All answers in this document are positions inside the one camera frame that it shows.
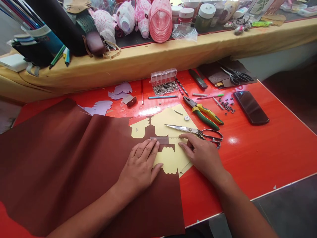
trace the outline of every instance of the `clear ruler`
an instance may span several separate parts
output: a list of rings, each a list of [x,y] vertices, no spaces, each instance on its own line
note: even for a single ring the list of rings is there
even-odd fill
[[[179,137],[150,137],[156,138],[160,144],[178,144],[179,142],[186,143],[187,139],[180,139]]]

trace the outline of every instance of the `scissors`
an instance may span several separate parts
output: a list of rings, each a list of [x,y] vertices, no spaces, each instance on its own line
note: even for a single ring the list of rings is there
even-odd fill
[[[230,81],[234,85],[240,85],[241,82],[251,82],[254,81],[250,75],[246,73],[240,73],[239,71],[233,70],[229,67],[221,65],[220,67],[226,74],[230,76]]]
[[[224,138],[224,136],[218,132],[218,131],[215,131],[215,130],[212,130],[212,129],[204,129],[204,130],[198,130],[198,129],[194,129],[194,128],[189,128],[189,127],[183,127],[183,126],[175,126],[175,125],[168,125],[168,124],[165,124],[166,126],[168,127],[171,127],[171,128],[174,128],[174,129],[177,129],[177,130],[180,130],[180,131],[185,131],[185,132],[188,132],[188,133],[193,133],[193,134],[196,134],[200,139],[203,139],[203,140],[206,140],[206,138],[209,138],[211,140],[209,140],[210,142],[213,142],[213,143],[216,143],[217,144],[217,149],[220,148],[220,142],[222,141],[222,139]],[[209,136],[209,135],[205,135],[203,132],[204,131],[212,131],[212,132],[215,132],[217,133],[218,135],[220,135],[221,138],[218,138],[218,137],[213,137],[213,136]]]

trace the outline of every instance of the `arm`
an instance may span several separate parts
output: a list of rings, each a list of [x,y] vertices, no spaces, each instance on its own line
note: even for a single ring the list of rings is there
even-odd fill
[[[162,163],[152,169],[159,142],[156,139],[137,144],[115,185],[88,207],[68,219],[48,238],[90,238],[98,235],[110,221],[142,191],[149,187]]]
[[[277,234],[263,218],[258,209],[241,191],[231,174],[221,163],[217,148],[209,141],[193,134],[182,134],[187,144],[179,145],[193,163],[215,187],[233,237],[274,237]]]

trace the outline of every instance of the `yellow tablecloth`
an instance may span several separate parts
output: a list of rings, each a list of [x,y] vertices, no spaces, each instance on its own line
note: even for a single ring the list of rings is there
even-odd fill
[[[235,36],[233,31],[198,36],[197,42],[171,40],[122,49],[114,59],[72,57],[67,68],[60,60],[40,77],[0,67],[0,97],[32,102],[63,94],[147,78],[152,72],[185,70],[226,56],[233,59],[286,50],[317,39],[317,18],[254,28]]]

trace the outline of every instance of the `jar lid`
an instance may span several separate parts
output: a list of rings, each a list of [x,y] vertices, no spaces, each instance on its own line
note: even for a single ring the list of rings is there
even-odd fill
[[[192,18],[194,16],[194,9],[193,8],[183,8],[179,12],[180,18]]]
[[[199,6],[200,2],[185,2],[184,6],[189,8],[196,8]]]
[[[216,8],[214,5],[211,5],[209,3],[204,3],[199,8],[198,15],[200,15],[202,18],[210,19],[214,16],[216,12]]]
[[[179,16],[179,12],[182,9],[183,7],[181,6],[172,6],[172,16]]]
[[[217,10],[223,10],[223,9],[225,9],[225,5],[223,4],[223,3],[221,3],[221,2],[216,2],[215,4],[213,4],[214,6],[215,6],[215,8],[217,9]]]

